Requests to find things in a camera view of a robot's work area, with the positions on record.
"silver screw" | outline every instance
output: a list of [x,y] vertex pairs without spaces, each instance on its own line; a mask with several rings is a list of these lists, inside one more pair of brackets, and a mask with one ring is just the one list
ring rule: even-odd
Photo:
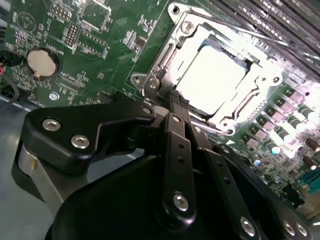
[[143,107],[142,110],[146,113],[146,114],[151,114],[151,110],[146,108],[146,107]]
[[249,222],[248,219],[246,219],[245,217],[241,217],[240,223],[241,223],[241,227],[243,228],[243,230],[244,230],[250,237],[254,237],[254,236],[256,235],[256,230],[255,230],[254,226],[252,225],[252,223]]
[[75,135],[71,138],[71,144],[77,149],[86,149],[90,142],[86,136]]
[[42,127],[47,131],[55,132],[61,128],[61,124],[55,119],[48,118],[42,122]]
[[201,133],[201,129],[200,129],[200,127],[198,127],[198,126],[195,126],[194,127],[194,129],[195,129],[195,131],[199,134],[199,133]]
[[194,24],[190,21],[184,21],[182,24],[181,24],[181,31],[186,34],[186,35],[189,35],[193,32],[194,30]]
[[295,223],[296,228],[298,229],[298,231],[303,235],[303,236],[308,236],[308,232],[307,230],[298,222]]
[[183,196],[180,193],[176,193],[173,196],[173,202],[174,202],[174,205],[182,212],[185,212],[189,209],[188,200],[185,198],[185,196]]
[[222,148],[222,150],[225,151],[227,154],[230,153],[229,149],[228,149],[226,146],[223,145],[221,148]]
[[133,77],[133,82],[134,84],[138,85],[140,83],[140,78],[137,76]]
[[180,122],[180,119],[178,117],[176,117],[176,116],[173,116],[173,120],[175,120],[177,123]]
[[50,98],[50,100],[52,100],[52,101],[58,101],[59,98],[60,98],[60,95],[59,95],[59,93],[57,93],[57,92],[55,92],[55,91],[52,91],[52,92],[50,92],[50,94],[49,94],[49,98]]
[[296,235],[295,230],[287,221],[283,221],[282,225],[283,225],[284,229],[287,231],[287,233],[289,233],[291,236]]
[[157,78],[151,78],[149,80],[149,86],[151,89],[156,89],[159,86],[160,82]]

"wire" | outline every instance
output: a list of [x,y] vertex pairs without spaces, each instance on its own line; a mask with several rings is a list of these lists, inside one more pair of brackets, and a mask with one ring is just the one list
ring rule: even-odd
[[11,107],[18,100],[20,92],[19,92],[19,89],[18,89],[16,83],[14,82],[14,80],[5,75],[5,72],[4,72],[4,69],[2,68],[2,66],[0,67],[0,74],[1,74],[2,79],[4,79],[12,87],[12,89],[14,91],[14,96],[10,99],[10,101],[8,101],[3,106],[0,106],[0,112],[1,112],[3,110],[6,110],[7,108]]

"cpu socket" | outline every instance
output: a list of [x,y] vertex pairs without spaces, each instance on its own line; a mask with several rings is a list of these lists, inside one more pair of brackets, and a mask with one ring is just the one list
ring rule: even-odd
[[202,127],[233,136],[270,88],[281,84],[282,69],[243,33],[201,8],[172,2],[168,14],[174,29],[149,72],[132,74],[131,83],[154,102],[178,90]]

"blue component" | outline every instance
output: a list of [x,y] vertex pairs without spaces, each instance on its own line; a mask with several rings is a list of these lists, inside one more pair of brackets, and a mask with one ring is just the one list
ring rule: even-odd
[[261,166],[261,161],[260,160],[255,160],[253,162],[253,164],[256,166],[256,167],[260,167]]
[[303,184],[308,184],[310,189],[308,191],[309,194],[313,195],[320,191],[320,168],[318,167],[316,170],[308,172],[304,175],[300,181]]

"motherboard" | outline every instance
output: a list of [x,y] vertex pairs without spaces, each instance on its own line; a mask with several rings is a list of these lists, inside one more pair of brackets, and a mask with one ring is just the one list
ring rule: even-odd
[[[320,214],[320,3],[12,0],[4,67],[41,108],[189,100],[280,198]],[[0,91],[6,94],[5,81]]]

